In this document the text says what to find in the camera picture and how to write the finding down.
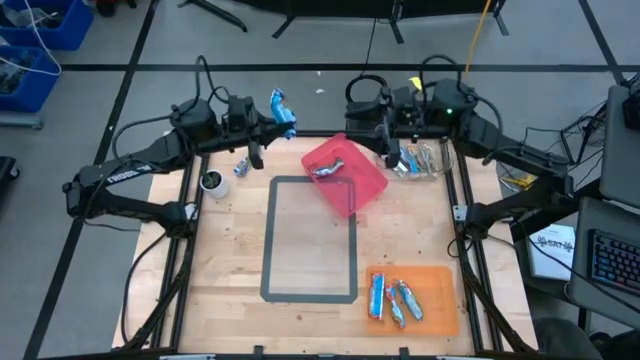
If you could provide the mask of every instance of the blue storage bin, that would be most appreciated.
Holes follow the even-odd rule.
[[[5,0],[4,4],[18,11],[27,8],[24,0]],[[29,5],[32,9],[40,6],[68,9],[58,28],[38,28],[38,33],[51,50],[77,50],[80,47],[93,21],[91,10],[82,0],[29,0]],[[0,27],[0,36],[11,45],[40,46],[32,28]]]
[[[19,57],[25,50],[34,57],[30,68],[52,73],[58,70],[44,50],[37,47],[0,46],[0,56],[9,60],[11,57]],[[58,78],[59,76],[27,71],[13,93],[0,94],[0,111],[40,111]]]

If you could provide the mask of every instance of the floor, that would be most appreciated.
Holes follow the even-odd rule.
[[[40,113],[44,128],[0,130],[0,154],[16,157],[22,170],[0,210],[0,357],[25,354],[65,244],[71,250],[73,242],[67,240],[78,228],[72,228],[64,211],[61,185],[80,167],[111,156],[100,144],[108,144],[114,128],[166,114],[171,104],[193,96],[193,73],[174,65],[192,64],[203,54],[212,65],[228,65],[214,66],[215,83],[253,96],[261,112],[268,113],[269,94],[279,87],[289,95],[299,129],[344,126],[343,89],[358,74],[357,67],[268,71],[260,65],[363,63],[371,20],[299,18],[275,40],[270,34],[282,16],[230,1],[211,2],[243,19],[249,33],[195,6],[178,9],[173,1],[139,0],[135,10],[120,6],[114,18],[95,18],[80,50],[55,53],[65,71]],[[585,5],[604,35],[600,42],[587,21]],[[474,63],[483,66],[472,71],[467,82],[498,106],[506,135],[523,138],[526,126],[560,129],[606,98],[615,83],[610,66],[619,65],[615,69],[624,75],[640,71],[640,38],[629,35],[635,33],[639,11],[640,2],[634,0],[509,0],[502,16],[510,35],[502,36],[492,18],[486,21],[474,56]],[[444,53],[464,63],[478,19],[464,15],[402,20],[404,45],[396,44],[389,26],[379,23],[369,61],[382,68],[380,64],[418,63]],[[238,64],[256,66],[247,71]],[[404,70],[371,72],[397,86],[415,76]],[[452,75],[426,73],[428,79]],[[368,99],[376,90],[363,84],[354,91],[357,98]],[[489,117],[487,109],[479,111]],[[119,148],[143,148],[169,128],[160,122],[133,129]],[[574,149],[578,138],[572,137]],[[527,142],[546,148],[557,139],[554,133],[530,133]],[[552,150],[562,153],[558,145]],[[585,176],[597,158],[576,169],[575,178]],[[38,169],[46,181],[36,184],[43,179],[36,176]],[[590,178],[598,173],[596,167]],[[114,192],[145,199],[150,182],[148,177],[138,178],[116,186]],[[139,227],[121,219],[100,221]],[[575,224],[575,218],[563,222]],[[55,308],[48,330],[36,327],[44,336],[41,357],[109,350],[137,236],[86,226],[81,230],[60,298],[57,305],[51,304]],[[532,292],[529,301],[534,317],[577,319],[574,307],[543,294]],[[598,316],[592,327],[611,333],[625,329]]]

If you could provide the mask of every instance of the yellow cable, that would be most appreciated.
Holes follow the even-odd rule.
[[[464,75],[467,79],[469,79],[469,68],[471,67],[471,61],[473,60],[473,49],[476,47],[476,41],[478,40],[478,36],[480,35],[480,30],[482,30],[482,24],[484,23],[484,18],[487,17],[487,12],[489,11],[489,4],[491,4],[491,0],[487,0],[487,3],[484,5],[484,10],[482,10],[482,16],[480,17],[480,22],[478,23],[478,27],[476,28],[476,33],[473,34],[473,41],[471,41],[471,48],[469,49],[469,58],[467,59],[467,66],[464,68]]]

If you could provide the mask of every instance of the keyboard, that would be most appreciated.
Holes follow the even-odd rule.
[[[587,267],[591,279],[611,288],[640,296],[640,244],[600,230],[589,231]]]

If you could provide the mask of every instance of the orange tray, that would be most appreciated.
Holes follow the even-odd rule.
[[[391,318],[391,303],[385,297],[382,320],[367,316],[367,333],[370,335],[398,336],[407,334],[457,336],[460,332],[456,300],[453,293],[453,275],[445,266],[370,266],[367,268],[367,289],[371,276],[384,273],[385,283],[404,280],[422,307],[424,320],[416,320],[402,301],[398,292],[396,300],[402,309],[407,326],[400,329]],[[369,312],[369,301],[365,303]]]

